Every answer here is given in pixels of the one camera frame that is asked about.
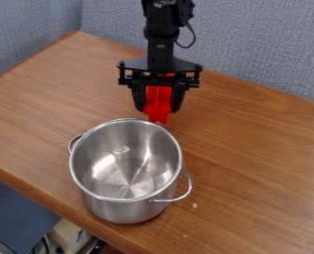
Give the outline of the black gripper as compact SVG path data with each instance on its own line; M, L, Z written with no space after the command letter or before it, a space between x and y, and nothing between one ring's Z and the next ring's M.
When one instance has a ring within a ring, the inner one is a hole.
M116 64L118 83L132 86L131 96L135 109L142 112L146 102L146 85L173 86L170 110L175 113L182 105L186 88L199 86L202 66L177 59L174 44L147 44L147 55Z

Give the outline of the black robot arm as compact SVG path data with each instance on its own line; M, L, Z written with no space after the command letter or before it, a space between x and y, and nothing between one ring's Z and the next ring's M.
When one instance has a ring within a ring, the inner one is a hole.
M143 111L147 106L147 89L165 88L169 112L179 110L185 92L199 86L202 66L178 59L174 46L187 49L178 43L179 28L186 27L194 34L189 20L194 17L193 0L140 0L146 19L143 36L147 41L147 55L128 61L120 61L118 84L131 90L134 106Z

